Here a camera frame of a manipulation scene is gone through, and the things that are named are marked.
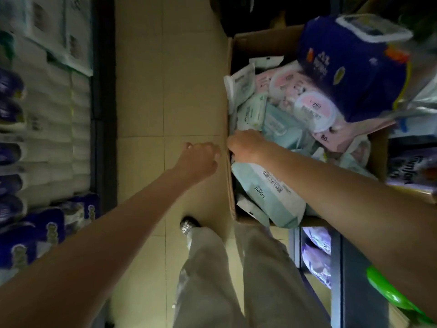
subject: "beige tiled floor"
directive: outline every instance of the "beige tiled floor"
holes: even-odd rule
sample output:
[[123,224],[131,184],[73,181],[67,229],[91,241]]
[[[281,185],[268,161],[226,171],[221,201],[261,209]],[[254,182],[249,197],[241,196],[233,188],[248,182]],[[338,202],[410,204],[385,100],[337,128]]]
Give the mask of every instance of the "beige tiled floor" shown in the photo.
[[[171,168],[184,142],[224,147],[221,108],[227,38],[208,0],[116,0],[118,200]],[[188,250],[179,221],[189,213],[223,238],[243,303],[224,166],[167,212],[116,286],[117,328],[171,327],[179,270]],[[273,230],[287,240],[287,231]]]

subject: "person's right hand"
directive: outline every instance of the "person's right hand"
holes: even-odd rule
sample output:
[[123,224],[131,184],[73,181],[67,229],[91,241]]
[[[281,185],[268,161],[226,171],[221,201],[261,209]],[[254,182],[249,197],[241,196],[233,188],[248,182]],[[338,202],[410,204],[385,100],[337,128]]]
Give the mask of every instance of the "person's right hand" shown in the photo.
[[236,162],[257,163],[259,150],[266,140],[259,131],[235,131],[228,137],[228,148],[234,154]]

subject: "light blue wet wipes package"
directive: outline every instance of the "light blue wet wipes package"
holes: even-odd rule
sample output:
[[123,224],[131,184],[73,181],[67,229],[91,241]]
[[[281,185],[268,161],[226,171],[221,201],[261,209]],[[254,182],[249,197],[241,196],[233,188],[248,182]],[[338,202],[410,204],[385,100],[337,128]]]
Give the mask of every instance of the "light blue wet wipes package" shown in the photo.
[[288,149],[295,149],[302,137],[303,129],[290,114],[267,103],[262,134],[268,141]]
[[234,162],[232,173],[248,196],[275,225],[281,228],[296,228],[302,221],[305,201],[263,167]]

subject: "pants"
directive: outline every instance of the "pants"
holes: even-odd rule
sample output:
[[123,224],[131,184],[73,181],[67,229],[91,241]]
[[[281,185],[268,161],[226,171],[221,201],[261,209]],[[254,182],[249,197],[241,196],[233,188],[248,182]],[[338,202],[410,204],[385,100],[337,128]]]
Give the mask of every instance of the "pants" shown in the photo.
[[235,237],[246,317],[232,286],[223,241],[209,228],[194,228],[179,276],[174,328],[330,327],[283,244],[268,229],[236,223]]

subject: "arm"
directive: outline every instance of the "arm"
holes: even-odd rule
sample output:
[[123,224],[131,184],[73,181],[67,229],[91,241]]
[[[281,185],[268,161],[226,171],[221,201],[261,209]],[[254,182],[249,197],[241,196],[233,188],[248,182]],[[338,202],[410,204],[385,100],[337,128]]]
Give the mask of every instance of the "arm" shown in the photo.
[[176,166],[0,288],[0,327],[87,327],[170,206],[217,170],[218,146],[187,144]]
[[380,182],[267,142],[229,137],[236,161],[261,165],[357,246],[418,308],[437,320],[437,209]]

